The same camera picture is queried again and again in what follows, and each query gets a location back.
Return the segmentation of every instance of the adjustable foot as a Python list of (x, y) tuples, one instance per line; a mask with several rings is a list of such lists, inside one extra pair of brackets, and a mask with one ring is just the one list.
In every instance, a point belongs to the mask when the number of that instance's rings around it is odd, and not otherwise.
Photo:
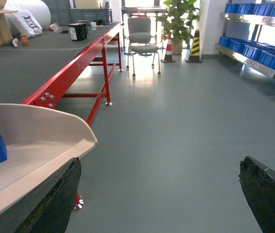
[(78, 210), (81, 210), (83, 208), (84, 202), (81, 199), (81, 196), (79, 196), (79, 198), (80, 198), (79, 200), (75, 199), (73, 211), (78, 211)]

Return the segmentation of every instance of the white wall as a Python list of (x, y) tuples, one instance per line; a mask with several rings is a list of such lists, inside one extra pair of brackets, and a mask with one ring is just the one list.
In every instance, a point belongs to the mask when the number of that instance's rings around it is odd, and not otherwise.
[(218, 54), (215, 43), (223, 34), (224, 20), (219, 14), (225, 10), (227, 0), (201, 0), (200, 20), (200, 51), (201, 54)]
[(120, 22), (121, 19), (121, 0), (109, 0), (110, 7), (113, 12), (113, 21)]

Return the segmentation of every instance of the small bottle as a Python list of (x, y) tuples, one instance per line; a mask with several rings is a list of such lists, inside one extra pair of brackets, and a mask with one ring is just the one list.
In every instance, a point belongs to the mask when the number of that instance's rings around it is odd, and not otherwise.
[(23, 46), (30, 45), (29, 40), (28, 40), (28, 38), (27, 38), (27, 36), (25, 34), (21, 34), (21, 40), (22, 40)]

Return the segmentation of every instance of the gray conveyor belt surface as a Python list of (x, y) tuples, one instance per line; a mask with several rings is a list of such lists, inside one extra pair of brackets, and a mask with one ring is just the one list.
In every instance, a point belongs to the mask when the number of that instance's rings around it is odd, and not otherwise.
[(21, 103), (116, 24), (89, 30), (83, 41), (72, 41), (69, 33), (43, 31), (29, 39), (29, 46), (22, 46), (22, 42), (17, 49), (1, 46), (0, 103)]

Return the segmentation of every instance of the white cup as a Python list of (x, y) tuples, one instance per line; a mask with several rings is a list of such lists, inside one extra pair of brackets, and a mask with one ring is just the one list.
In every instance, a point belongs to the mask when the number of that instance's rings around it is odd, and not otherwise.
[(91, 29), (96, 30), (97, 29), (97, 23), (96, 22), (91, 22)]

